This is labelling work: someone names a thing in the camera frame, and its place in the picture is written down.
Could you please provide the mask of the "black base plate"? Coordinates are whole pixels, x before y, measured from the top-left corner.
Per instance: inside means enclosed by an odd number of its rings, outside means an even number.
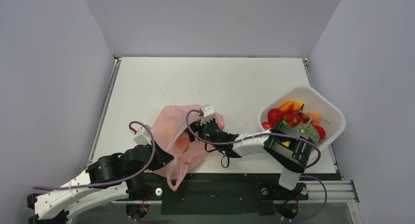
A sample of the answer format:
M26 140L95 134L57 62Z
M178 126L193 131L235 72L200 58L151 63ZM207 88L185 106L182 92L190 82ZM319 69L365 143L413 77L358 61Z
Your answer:
M147 190L129 204L143 211L161 205L162 215L274 215L280 203L309 201L311 195L283 191L279 174L189 174L173 191L158 175L145 174Z

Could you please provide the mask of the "yellow fake fruit in bag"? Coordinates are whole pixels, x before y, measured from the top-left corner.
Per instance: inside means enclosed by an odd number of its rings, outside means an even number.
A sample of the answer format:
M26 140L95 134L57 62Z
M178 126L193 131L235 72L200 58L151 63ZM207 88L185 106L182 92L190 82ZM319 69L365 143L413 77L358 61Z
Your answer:
M173 134L176 130L176 123L175 122L168 122L164 125L164 129L167 134Z

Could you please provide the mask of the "red fake tomato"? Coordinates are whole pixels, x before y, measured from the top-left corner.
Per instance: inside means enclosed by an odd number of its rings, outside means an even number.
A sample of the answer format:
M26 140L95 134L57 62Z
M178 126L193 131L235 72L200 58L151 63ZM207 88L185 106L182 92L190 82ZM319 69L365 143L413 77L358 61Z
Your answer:
M267 113L268 122L273 126L276 123L281 123L284 120L285 113L278 109L272 108Z

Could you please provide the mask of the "red fake fruit right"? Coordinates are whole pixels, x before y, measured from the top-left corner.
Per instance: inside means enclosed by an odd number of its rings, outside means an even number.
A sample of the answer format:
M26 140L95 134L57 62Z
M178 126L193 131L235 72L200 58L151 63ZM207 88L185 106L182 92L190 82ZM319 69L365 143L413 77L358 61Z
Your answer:
M315 125L313 127L318 132L319 139L320 140L323 140L326 137L326 131L325 131L325 129L323 127L319 126L319 125Z

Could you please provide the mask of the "pink plastic bag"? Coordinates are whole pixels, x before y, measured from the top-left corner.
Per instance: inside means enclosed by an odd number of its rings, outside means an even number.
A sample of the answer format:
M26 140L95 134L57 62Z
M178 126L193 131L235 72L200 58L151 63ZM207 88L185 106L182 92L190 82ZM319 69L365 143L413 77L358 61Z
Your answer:
M176 191L188 172L197 167L207 156L204 143L190 141L185 117L190 110L199 110L201 105L165 106L155 120L151 132L161 149L174 159L153 173L166 178L168 186Z

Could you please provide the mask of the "yellow fake bell pepper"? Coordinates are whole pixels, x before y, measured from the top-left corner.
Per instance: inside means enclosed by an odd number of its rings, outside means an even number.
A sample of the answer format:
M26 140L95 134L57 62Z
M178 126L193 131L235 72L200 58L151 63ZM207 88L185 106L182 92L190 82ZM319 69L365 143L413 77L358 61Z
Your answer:
M298 111L304 104L302 102L294 102L293 111Z

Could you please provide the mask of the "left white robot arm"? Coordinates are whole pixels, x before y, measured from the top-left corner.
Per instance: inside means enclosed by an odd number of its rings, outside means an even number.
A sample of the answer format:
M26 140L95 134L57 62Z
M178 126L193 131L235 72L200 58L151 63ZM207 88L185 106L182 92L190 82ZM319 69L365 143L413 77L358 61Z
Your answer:
M139 200L149 195L142 172L155 171L174 157L159 146L137 145L124 153L99 158L77 177L45 194L27 196L34 210L30 224L65 224L78 214L116 200Z

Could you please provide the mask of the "white plastic basket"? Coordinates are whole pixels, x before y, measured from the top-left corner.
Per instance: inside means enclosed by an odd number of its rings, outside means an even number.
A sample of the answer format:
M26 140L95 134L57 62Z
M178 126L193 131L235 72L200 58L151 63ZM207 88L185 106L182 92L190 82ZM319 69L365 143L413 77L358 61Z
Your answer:
M346 119L343 113L309 86L295 85L280 91L271 97L271 102L259 109L257 114L258 125L268 120L268 111L278 108L287 102L294 102L294 110L305 115L305 123L320 126L325 130L325 137L317 144L322 152L344 131Z

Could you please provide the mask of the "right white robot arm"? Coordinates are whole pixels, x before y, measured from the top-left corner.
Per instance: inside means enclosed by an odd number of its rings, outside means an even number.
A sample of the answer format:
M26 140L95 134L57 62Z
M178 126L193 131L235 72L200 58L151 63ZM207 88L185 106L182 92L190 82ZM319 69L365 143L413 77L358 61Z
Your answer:
M277 123L271 129L256 134L230 134L220 129L215 120L188 123L189 140L198 140L213 146L224 158L242 158L253 154L269 154L283 169L276 184L277 194L288 198L295 193L297 183L308 163L312 151L321 152L313 139L285 124Z

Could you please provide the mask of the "orange fake mango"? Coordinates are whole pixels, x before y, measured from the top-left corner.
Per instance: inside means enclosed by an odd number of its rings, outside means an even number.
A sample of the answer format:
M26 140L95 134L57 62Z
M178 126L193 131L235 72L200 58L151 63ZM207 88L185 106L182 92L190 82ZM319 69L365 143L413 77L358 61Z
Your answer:
M278 107L283 114L290 112L294 108L295 102L294 101L287 101L283 103L281 106Z

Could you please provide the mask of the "orange fake fruit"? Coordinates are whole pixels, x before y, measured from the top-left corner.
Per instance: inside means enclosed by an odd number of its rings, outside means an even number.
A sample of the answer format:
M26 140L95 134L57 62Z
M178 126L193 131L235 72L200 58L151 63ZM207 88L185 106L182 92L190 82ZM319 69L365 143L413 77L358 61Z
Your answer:
M309 111L307 114L310 117L309 123L313 126L321 124L321 114L316 111Z

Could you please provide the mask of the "red fake cherry bunch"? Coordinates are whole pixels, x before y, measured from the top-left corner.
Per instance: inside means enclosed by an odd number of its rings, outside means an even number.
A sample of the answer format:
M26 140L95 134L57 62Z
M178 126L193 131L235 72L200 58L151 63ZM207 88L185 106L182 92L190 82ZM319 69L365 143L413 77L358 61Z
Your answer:
M310 124L310 117L305 111L305 105L303 105L298 111L291 110L290 112L284 115L283 123L293 128L299 123Z

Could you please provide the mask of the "green fake melon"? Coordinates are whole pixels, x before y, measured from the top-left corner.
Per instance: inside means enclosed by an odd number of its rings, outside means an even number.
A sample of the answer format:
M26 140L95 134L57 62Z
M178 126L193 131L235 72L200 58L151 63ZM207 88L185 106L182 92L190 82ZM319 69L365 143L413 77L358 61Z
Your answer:
M296 126L294 126L293 129L303 134L306 138L311 139L314 142L314 144L319 144L320 135L312 125L299 123Z

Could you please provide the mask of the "fake fruit with green leaf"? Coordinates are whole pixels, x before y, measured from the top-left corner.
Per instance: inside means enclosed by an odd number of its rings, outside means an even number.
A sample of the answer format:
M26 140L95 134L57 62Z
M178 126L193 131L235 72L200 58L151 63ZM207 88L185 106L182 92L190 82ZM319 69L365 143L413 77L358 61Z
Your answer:
M181 136L176 140L178 150L183 154L189 149L190 140L188 136Z

